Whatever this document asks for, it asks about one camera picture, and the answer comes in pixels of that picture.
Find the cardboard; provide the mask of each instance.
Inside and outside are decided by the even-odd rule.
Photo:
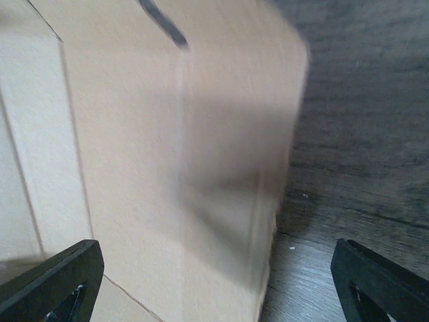
[[[62,47],[106,276],[161,321],[256,321],[307,68],[296,31],[256,0],[158,0],[177,46],[134,0],[30,2]]]

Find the gray wood floor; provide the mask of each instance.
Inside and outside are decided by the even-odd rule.
[[[338,238],[429,279],[429,1],[276,5],[312,66],[261,320],[344,321]]]

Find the open box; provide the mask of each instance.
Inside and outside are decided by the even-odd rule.
[[[308,65],[294,28],[256,0],[7,2],[25,63],[1,90],[41,256],[93,237],[154,319],[256,321]]]

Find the dark wooden surface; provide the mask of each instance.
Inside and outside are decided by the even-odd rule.
[[[261,320],[344,321],[338,238],[429,279],[429,1],[276,5],[312,64]]]

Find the cardboard box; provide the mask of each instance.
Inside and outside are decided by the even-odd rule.
[[[58,35],[106,276],[160,321],[256,321],[308,61],[296,31],[256,0],[30,2]]]

